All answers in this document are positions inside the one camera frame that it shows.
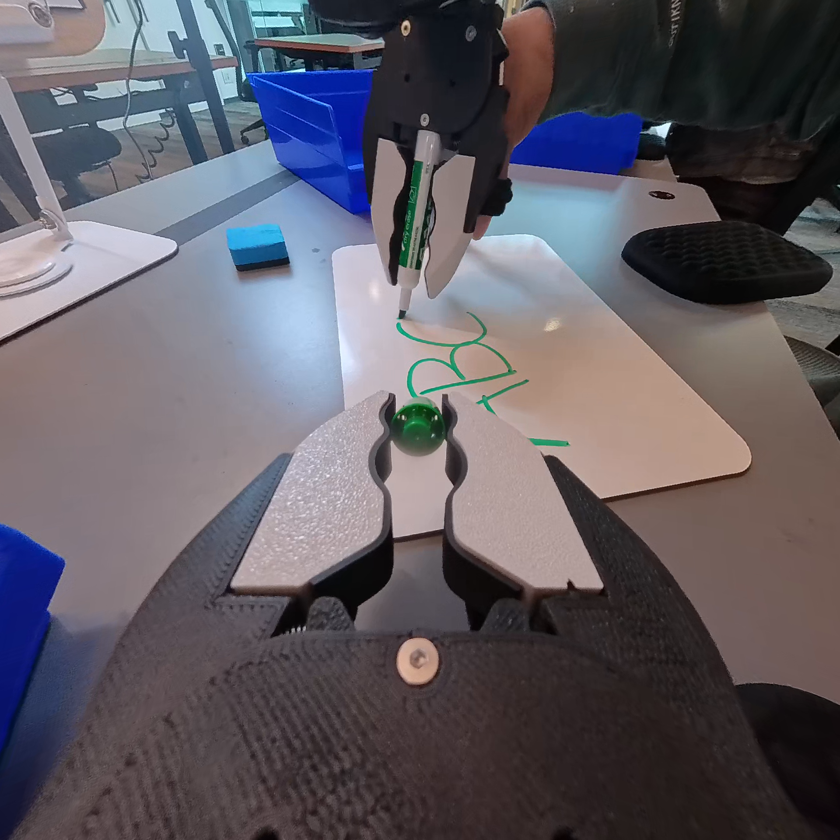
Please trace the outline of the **blue whiteboard eraser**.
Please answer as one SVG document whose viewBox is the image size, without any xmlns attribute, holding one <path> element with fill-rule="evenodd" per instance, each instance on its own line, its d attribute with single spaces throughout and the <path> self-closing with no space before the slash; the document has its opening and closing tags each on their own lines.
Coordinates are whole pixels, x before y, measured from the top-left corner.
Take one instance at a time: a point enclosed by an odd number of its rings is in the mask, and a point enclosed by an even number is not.
<svg viewBox="0 0 840 840">
<path fill-rule="evenodd" d="M 226 241 L 239 273 L 290 264 L 287 242 L 276 224 L 228 228 Z"/>
</svg>

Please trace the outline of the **blue plastic bin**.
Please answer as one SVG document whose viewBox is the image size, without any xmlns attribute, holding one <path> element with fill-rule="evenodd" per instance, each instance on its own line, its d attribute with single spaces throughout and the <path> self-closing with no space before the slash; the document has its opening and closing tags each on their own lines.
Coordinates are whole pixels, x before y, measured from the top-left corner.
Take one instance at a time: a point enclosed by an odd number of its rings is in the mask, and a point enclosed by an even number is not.
<svg viewBox="0 0 840 840">
<path fill-rule="evenodd" d="M 367 214 L 364 116 L 373 70 L 251 73 L 277 161 L 352 214 Z"/>
<path fill-rule="evenodd" d="M 66 562 L 28 535 L 1 526 L 1 748 L 46 636 L 49 604 Z"/>
<path fill-rule="evenodd" d="M 634 164 L 643 123 L 632 113 L 563 114 L 536 125 L 514 148 L 510 163 L 616 175 Z"/>
</svg>

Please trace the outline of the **grey mesh chair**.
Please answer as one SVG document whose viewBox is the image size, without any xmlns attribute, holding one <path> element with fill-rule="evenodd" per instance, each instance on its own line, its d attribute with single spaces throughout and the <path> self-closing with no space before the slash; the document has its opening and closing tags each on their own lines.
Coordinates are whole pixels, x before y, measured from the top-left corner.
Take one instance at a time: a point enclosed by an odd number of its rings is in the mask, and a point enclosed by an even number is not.
<svg viewBox="0 0 840 840">
<path fill-rule="evenodd" d="M 829 350 L 785 336 L 801 372 L 839 437 L 839 358 Z"/>
</svg>

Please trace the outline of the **green marker cap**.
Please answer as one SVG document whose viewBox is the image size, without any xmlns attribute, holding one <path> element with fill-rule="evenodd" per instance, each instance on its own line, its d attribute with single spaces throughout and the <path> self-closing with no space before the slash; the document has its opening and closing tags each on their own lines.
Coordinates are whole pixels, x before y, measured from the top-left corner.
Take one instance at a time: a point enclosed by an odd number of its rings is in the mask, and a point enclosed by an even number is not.
<svg viewBox="0 0 840 840">
<path fill-rule="evenodd" d="M 423 457 L 437 451 L 447 437 L 447 426 L 436 403 L 416 395 L 393 415 L 391 441 L 405 455 Z"/>
</svg>

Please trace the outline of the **black metal pole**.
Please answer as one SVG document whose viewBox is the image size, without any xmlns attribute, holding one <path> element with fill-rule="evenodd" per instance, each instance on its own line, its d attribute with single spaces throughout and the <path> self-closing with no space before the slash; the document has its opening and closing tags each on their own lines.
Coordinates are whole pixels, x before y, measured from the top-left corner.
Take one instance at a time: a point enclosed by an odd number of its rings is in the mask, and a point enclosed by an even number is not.
<svg viewBox="0 0 840 840">
<path fill-rule="evenodd" d="M 185 37 L 169 32 L 174 55 L 179 59 L 189 60 L 196 72 L 205 96 L 205 102 L 211 114 L 220 149 L 224 154 L 235 152 L 235 142 L 230 132 L 223 100 L 219 95 L 214 77 L 211 57 L 201 35 L 192 1 L 175 1 L 182 20 Z"/>
</svg>

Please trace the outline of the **person's dark trousers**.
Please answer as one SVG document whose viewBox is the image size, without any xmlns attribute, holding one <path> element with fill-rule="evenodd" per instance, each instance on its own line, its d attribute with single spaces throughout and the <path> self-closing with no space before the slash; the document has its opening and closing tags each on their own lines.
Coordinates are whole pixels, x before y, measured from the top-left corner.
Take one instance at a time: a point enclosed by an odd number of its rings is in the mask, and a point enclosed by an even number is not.
<svg viewBox="0 0 840 840">
<path fill-rule="evenodd" d="M 817 197 L 838 184 L 838 119 L 793 140 L 778 125 L 742 131 L 672 123 L 663 140 L 639 142 L 638 156 L 666 158 L 679 182 L 698 186 L 720 220 L 784 235 Z"/>
</svg>

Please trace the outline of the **black office chair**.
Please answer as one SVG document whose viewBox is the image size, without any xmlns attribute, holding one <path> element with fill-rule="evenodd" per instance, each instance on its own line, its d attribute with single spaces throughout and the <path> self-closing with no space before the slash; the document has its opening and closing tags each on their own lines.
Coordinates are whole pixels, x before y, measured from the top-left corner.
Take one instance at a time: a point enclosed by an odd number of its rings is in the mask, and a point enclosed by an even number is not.
<svg viewBox="0 0 840 840">
<path fill-rule="evenodd" d="M 95 197 L 81 183 L 80 175 L 110 165 L 122 152 L 119 138 L 95 125 L 39 135 L 33 140 L 49 179 L 65 191 L 65 197 L 59 200 L 63 209 L 93 201 Z"/>
</svg>

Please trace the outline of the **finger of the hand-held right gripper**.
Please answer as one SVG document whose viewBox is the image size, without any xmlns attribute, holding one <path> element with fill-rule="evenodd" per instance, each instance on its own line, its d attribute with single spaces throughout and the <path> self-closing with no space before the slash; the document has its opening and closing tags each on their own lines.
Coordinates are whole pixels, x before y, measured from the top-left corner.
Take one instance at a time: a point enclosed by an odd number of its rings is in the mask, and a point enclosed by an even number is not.
<svg viewBox="0 0 840 840">
<path fill-rule="evenodd" d="M 452 280 L 471 240 L 465 223 L 474 166 L 473 157 L 456 154 L 435 172 L 432 180 L 434 223 L 427 239 L 425 268 L 430 299 L 435 299 Z"/>
<path fill-rule="evenodd" d="M 419 272 L 414 269 L 406 269 L 404 278 L 398 278 L 414 162 L 413 152 L 392 140 L 378 139 L 371 219 L 385 278 L 394 286 L 417 286 L 419 283 Z"/>
</svg>

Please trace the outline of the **green dry erase marker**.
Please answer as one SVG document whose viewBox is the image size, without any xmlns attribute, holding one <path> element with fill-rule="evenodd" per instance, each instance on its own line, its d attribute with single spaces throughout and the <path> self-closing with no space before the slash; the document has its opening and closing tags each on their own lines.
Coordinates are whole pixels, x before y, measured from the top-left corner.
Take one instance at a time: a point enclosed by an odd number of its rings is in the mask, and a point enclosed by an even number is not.
<svg viewBox="0 0 840 840">
<path fill-rule="evenodd" d="M 400 289 L 398 319 L 404 319 L 407 315 L 413 291 L 421 278 L 433 209 L 432 184 L 440 153 L 439 135 L 425 129 L 419 130 L 397 264 L 397 286 Z"/>
</svg>

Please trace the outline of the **person's right forearm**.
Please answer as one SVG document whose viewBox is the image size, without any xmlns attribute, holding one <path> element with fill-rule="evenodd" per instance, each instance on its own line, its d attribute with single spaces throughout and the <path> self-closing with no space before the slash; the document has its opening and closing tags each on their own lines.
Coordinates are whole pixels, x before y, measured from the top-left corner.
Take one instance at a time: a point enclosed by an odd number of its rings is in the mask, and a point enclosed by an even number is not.
<svg viewBox="0 0 840 840">
<path fill-rule="evenodd" d="M 838 2 L 527 2 L 522 10 L 534 6 L 554 24 L 553 86 L 538 124 L 568 112 L 631 112 L 705 130 L 778 125 L 806 140 L 838 119 Z"/>
</svg>

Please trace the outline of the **black textured pad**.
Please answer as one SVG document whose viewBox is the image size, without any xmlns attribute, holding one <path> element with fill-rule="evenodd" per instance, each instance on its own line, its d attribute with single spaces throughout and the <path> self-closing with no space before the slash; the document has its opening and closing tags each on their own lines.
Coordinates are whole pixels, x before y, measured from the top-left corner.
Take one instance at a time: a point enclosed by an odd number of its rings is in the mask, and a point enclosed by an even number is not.
<svg viewBox="0 0 840 840">
<path fill-rule="evenodd" d="M 784 791 L 818 838 L 839 838 L 839 706 L 790 686 L 737 686 Z"/>
</svg>

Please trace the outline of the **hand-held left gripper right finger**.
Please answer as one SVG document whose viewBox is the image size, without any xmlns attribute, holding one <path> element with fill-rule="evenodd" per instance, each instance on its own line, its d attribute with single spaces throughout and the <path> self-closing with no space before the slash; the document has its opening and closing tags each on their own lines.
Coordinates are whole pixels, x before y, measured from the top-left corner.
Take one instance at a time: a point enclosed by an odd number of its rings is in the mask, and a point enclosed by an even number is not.
<svg viewBox="0 0 840 840">
<path fill-rule="evenodd" d="M 463 394 L 444 397 L 444 414 L 448 546 L 522 599 L 601 593 L 602 577 L 539 448 Z"/>
</svg>

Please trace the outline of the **black honeycomb pad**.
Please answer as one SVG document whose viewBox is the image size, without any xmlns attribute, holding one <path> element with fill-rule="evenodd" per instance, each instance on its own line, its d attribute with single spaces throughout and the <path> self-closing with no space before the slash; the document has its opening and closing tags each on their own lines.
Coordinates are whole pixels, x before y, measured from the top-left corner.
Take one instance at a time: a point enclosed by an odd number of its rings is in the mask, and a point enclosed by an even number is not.
<svg viewBox="0 0 840 840">
<path fill-rule="evenodd" d="M 707 305 L 808 296 L 833 277 L 823 257 L 739 221 L 651 228 L 625 243 L 622 258 L 659 289 Z"/>
</svg>

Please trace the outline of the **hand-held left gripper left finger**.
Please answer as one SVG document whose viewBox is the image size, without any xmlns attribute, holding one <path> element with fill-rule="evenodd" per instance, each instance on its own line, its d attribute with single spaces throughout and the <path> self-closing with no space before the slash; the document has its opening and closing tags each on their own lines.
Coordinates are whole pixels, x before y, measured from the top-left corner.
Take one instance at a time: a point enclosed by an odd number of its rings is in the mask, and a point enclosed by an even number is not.
<svg viewBox="0 0 840 840">
<path fill-rule="evenodd" d="M 237 595 L 367 601 L 393 569 L 390 420 L 375 392 L 297 446 L 231 580 Z"/>
</svg>

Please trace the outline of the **white whiteboard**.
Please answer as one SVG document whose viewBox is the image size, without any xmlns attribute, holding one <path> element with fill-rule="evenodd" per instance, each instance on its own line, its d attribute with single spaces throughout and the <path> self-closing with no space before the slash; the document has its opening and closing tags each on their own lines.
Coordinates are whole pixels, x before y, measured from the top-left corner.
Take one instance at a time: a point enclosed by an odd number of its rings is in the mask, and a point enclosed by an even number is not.
<svg viewBox="0 0 840 840">
<path fill-rule="evenodd" d="M 738 476 L 746 442 L 541 238 L 470 245 L 435 299 L 398 289 L 375 245 L 332 255 L 344 404 L 462 394 L 604 500 Z"/>
</svg>

